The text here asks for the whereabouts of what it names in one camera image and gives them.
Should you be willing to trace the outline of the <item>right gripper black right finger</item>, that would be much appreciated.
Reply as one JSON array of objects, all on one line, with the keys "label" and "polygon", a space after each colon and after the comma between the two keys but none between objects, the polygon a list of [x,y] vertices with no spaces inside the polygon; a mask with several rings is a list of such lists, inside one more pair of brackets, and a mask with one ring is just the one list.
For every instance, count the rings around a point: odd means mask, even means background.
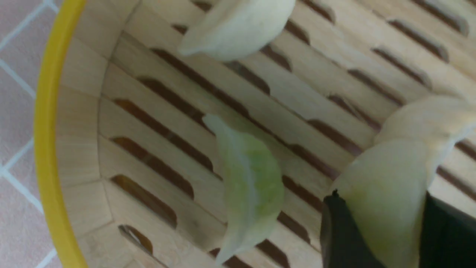
[{"label": "right gripper black right finger", "polygon": [[420,268],[474,268],[475,218],[427,193],[419,255]]}]

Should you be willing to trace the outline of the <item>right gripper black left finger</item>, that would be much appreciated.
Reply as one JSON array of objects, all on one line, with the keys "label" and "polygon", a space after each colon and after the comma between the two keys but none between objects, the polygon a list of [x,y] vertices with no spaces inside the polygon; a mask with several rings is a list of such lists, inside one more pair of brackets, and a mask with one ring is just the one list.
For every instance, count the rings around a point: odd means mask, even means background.
[{"label": "right gripper black left finger", "polygon": [[384,267],[368,248],[338,190],[324,198],[320,244],[324,268]]}]

